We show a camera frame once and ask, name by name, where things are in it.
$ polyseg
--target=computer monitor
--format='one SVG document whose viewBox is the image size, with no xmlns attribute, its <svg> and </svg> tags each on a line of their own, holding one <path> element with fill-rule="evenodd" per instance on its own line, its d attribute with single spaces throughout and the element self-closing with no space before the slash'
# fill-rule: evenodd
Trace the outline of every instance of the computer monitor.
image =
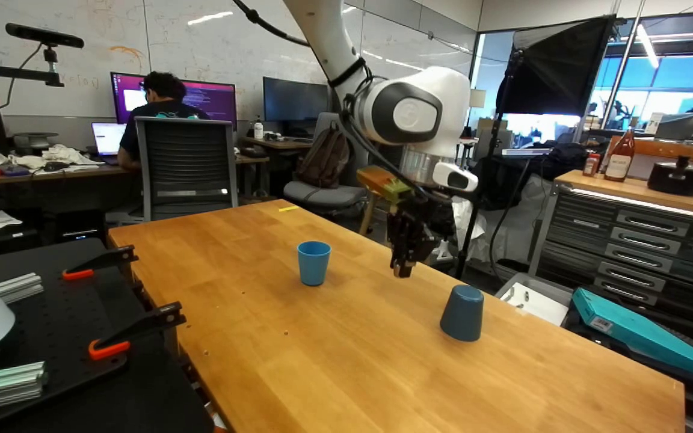
<svg viewBox="0 0 693 433">
<path fill-rule="evenodd" d="M 110 73 L 110 92 L 116 120 L 128 123 L 131 110 L 148 103 L 148 92 L 143 87 L 144 74 Z M 197 81 L 184 79 L 185 98 L 184 103 L 201 108 L 213 120 L 228 120 L 235 126 L 235 87 L 226 81 Z"/>
<path fill-rule="evenodd" d="M 128 123 L 131 110 L 148 103 L 144 74 L 110 73 L 113 110 L 118 123 Z"/>
<path fill-rule="evenodd" d="M 315 134 L 317 115 L 334 108 L 328 84 L 263 79 L 264 123 L 276 123 L 281 134 Z"/>
<path fill-rule="evenodd" d="M 185 105 L 201 108 L 213 120 L 226 120 L 235 127 L 235 88 L 226 81 L 184 79 Z"/>
<path fill-rule="evenodd" d="M 116 157 L 126 134 L 126 123 L 92 123 L 100 157 Z"/>
</svg>

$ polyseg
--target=laptop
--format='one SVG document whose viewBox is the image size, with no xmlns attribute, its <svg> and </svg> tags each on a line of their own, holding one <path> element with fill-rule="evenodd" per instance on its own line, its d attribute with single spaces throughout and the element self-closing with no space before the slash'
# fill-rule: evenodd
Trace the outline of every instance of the laptop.
<svg viewBox="0 0 693 433">
<path fill-rule="evenodd" d="M 96 140 L 100 159 L 116 159 L 126 134 L 122 123 L 92 123 L 92 134 Z"/>
</svg>

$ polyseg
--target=teal object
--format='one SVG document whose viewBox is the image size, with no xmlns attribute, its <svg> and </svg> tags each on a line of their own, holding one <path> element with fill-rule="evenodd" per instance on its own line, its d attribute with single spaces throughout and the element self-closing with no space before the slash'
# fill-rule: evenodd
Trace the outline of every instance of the teal object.
<svg viewBox="0 0 693 433">
<path fill-rule="evenodd" d="M 578 289 L 570 300 L 587 326 L 610 334 L 639 357 L 693 372 L 693 340 L 681 336 L 652 322 L 649 317 L 620 308 L 587 289 Z"/>
<path fill-rule="evenodd" d="M 322 241 L 305 241 L 298 246 L 298 276 L 305 286 L 322 286 L 329 263 L 329 246 Z"/>
<path fill-rule="evenodd" d="M 474 286 L 459 283 L 450 292 L 440 329 L 462 342 L 477 342 L 485 325 L 485 293 Z"/>
</svg>

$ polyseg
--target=clamp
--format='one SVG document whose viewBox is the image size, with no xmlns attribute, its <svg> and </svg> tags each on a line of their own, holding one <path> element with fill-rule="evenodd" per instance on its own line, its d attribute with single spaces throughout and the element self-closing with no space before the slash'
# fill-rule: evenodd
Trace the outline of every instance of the clamp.
<svg viewBox="0 0 693 433">
<path fill-rule="evenodd" d="M 116 264 L 128 264 L 138 260 L 138 254 L 133 253 L 133 246 L 126 246 L 120 250 L 107 250 L 87 263 L 80 263 L 69 269 L 62 269 L 62 282 L 83 282 L 83 280 L 92 280 L 96 275 L 96 269 L 102 268 L 116 268 Z"/>
<path fill-rule="evenodd" d="M 144 313 L 143 317 L 133 319 L 131 325 L 116 329 L 113 334 L 103 340 L 90 342 L 87 354 L 93 364 L 107 361 L 107 358 L 118 358 L 133 348 L 128 336 L 150 331 L 150 329 L 174 331 L 174 326 L 179 326 L 181 322 L 185 322 L 185 314 L 181 313 L 181 304 L 168 304 L 168 305 Z"/>
</svg>

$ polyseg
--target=office chair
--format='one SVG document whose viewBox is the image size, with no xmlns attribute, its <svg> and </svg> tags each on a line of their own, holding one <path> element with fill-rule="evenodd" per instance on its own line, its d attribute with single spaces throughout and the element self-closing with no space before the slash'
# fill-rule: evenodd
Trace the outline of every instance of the office chair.
<svg viewBox="0 0 693 433">
<path fill-rule="evenodd" d="M 232 123 L 136 117 L 136 127 L 144 221 L 239 204 Z"/>
<path fill-rule="evenodd" d="M 339 126 L 339 115 L 320 114 L 317 126 L 315 126 L 315 138 L 332 126 Z M 368 191 L 357 185 L 357 169 L 365 163 L 368 163 L 368 152 L 350 142 L 350 163 L 341 170 L 338 187 L 315 187 L 304 181 L 290 181 L 281 195 L 322 216 L 332 216 L 332 218 L 357 216 L 368 203 Z"/>
</svg>

